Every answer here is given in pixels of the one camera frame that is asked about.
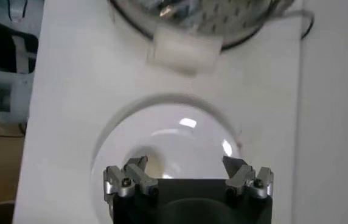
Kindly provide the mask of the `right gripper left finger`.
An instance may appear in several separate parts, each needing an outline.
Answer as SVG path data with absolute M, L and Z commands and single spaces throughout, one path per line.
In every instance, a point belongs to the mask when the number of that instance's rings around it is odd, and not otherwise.
M 111 201 L 114 196 L 121 198 L 133 197 L 136 188 L 142 195 L 156 197 L 158 180 L 148 176 L 144 171 L 148 162 L 147 156 L 130 158 L 122 169 L 108 166 L 103 171 L 103 197 Z

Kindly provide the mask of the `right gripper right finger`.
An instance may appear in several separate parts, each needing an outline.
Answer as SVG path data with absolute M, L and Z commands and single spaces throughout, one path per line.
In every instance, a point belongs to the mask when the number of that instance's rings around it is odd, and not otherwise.
M 224 168 L 229 176 L 225 181 L 226 193 L 230 197 L 239 197 L 246 191 L 252 198 L 273 196 L 274 173 L 268 167 L 261 167 L 259 172 L 243 159 L 224 156 Z

